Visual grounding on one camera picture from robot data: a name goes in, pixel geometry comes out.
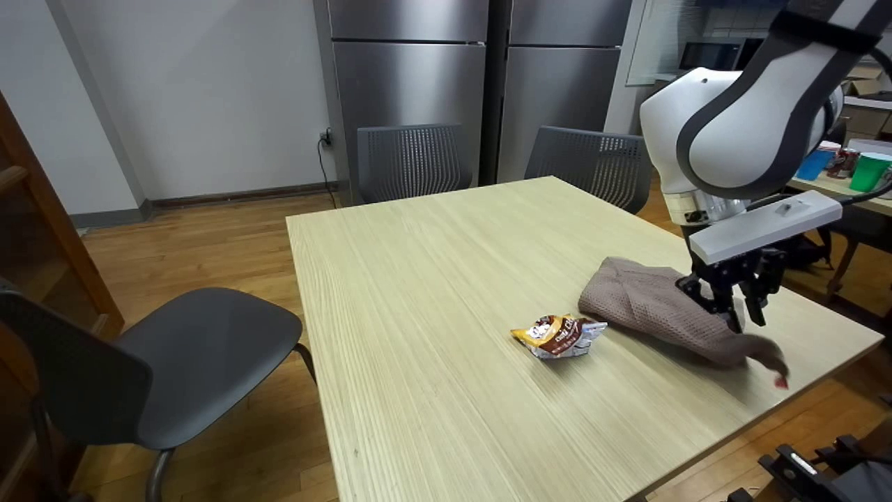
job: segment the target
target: cable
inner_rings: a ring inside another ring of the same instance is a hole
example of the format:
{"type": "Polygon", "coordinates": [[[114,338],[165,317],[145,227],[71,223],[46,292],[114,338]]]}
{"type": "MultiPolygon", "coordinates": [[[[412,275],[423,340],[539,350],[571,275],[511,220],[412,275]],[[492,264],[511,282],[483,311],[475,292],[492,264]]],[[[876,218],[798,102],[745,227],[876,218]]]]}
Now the cable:
{"type": "Polygon", "coordinates": [[[885,50],[878,50],[878,48],[874,48],[871,56],[882,63],[882,70],[887,71],[887,77],[892,77],[892,57],[889,57],[885,50]]]}
{"type": "Polygon", "coordinates": [[[340,205],[337,204],[337,194],[334,194],[334,187],[329,181],[329,170],[326,170],[326,161],[323,161],[323,137],[316,138],[316,159],[317,159],[317,170],[323,173],[323,183],[326,183],[326,191],[333,197],[333,205],[340,205]]]}
{"type": "Polygon", "coordinates": [[[839,201],[839,204],[841,204],[841,205],[853,205],[853,204],[862,204],[862,201],[871,201],[871,197],[878,197],[878,194],[887,194],[887,191],[892,191],[892,181],[887,181],[885,187],[878,187],[878,190],[874,190],[874,191],[844,197],[844,201],[839,201]]]}

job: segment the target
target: chair backrest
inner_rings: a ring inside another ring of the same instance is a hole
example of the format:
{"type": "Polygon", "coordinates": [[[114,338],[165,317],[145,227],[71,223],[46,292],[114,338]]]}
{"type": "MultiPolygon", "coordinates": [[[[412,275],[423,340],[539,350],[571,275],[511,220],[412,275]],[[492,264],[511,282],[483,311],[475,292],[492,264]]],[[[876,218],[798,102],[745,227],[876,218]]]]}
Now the chair backrest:
{"type": "Polygon", "coordinates": [[[638,211],[648,204],[652,165],[641,137],[540,124],[526,179],[559,174],[613,205],[638,211]]]}
{"type": "Polygon", "coordinates": [[[80,442],[136,441],[150,368],[53,315],[0,279],[0,322],[30,350],[39,398],[53,424],[80,442]]]}
{"type": "Polygon", "coordinates": [[[373,124],[356,130],[362,201],[394,201],[471,187],[461,124],[373,124]]]}

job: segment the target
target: black chair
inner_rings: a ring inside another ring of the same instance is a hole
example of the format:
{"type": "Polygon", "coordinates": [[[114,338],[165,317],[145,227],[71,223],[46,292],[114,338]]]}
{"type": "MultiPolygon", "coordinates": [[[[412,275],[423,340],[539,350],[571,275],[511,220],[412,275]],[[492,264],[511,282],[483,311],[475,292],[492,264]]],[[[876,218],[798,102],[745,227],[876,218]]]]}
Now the black chair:
{"type": "Polygon", "coordinates": [[[0,322],[39,374],[33,430],[57,497],[47,425],[78,442],[139,442],[160,451],[145,499],[161,499],[171,455],[248,396],[299,350],[302,319],[237,290],[192,290],[104,342],[0,279],[0,322]]]}
{"type": "Polygon", "coordinates": [[[641,211],[652,165],[641,137],[540,124],[526,179],[559,174],[628,211],[641,211]]]}
{"type": "Polygon", "coordinates": [[[394,201],[471,187],[469,138],[461,124],[356,127],[362,201],[394,201]]]}
{"type": "Polygon", "coordinates": [[[867,211],[858,205],[848,205],[841,211],[841,220],[837,220],[825,227],[844,237],[841,260],[828,282],[830,299],[839,296],[841,275],[844,275],[848,264],[853,262],[862,243],[892,253],[892,218],[885,218],[885,215],[876,215],[876,211],[867,211]]]}

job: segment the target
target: stainless steel refrigerator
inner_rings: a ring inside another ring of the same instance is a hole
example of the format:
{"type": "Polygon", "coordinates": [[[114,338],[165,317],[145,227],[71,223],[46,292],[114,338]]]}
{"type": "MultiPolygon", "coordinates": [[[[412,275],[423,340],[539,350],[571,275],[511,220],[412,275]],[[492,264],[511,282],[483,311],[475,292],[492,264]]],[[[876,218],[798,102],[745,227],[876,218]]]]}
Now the stainless steel refrigerator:
{"type": "Polygon", "coordinates": [[[513,0],[499,181],[525,179],[540,124],[603,130],[631,0],[513,0]]]}
{"type": "Polygon", "coordinates": [[[361,127],[461,124],[480,173],[486,0],[316,0],[316,17],[340,197],[356,201],[361,127]]]}
{"type": "Polygon", "coordinates": [[[316,0],[333,151],[356,130],[464,124],[475,181],[521,179],[539,124],[603,127],[631,0],[316,0]]]}

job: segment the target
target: brown cloth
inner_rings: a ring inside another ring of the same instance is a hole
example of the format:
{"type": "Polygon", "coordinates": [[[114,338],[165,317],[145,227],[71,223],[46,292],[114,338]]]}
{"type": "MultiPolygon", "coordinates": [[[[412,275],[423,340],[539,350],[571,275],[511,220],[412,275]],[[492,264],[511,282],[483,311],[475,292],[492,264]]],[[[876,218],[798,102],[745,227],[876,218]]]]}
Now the brown cloth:
{"type": "Polygon", "coordinates": [[[605,317],[657,346],[674,346],[715,364],[741,364],[748,357],[777,370],[786,386],[790,368],[777,342],[727,328],[723,315],[705,311],[695,299],[674,287],[671,268],[645,268],[631,260],[609,255],[579,296],[579,311],[605,317]]]}

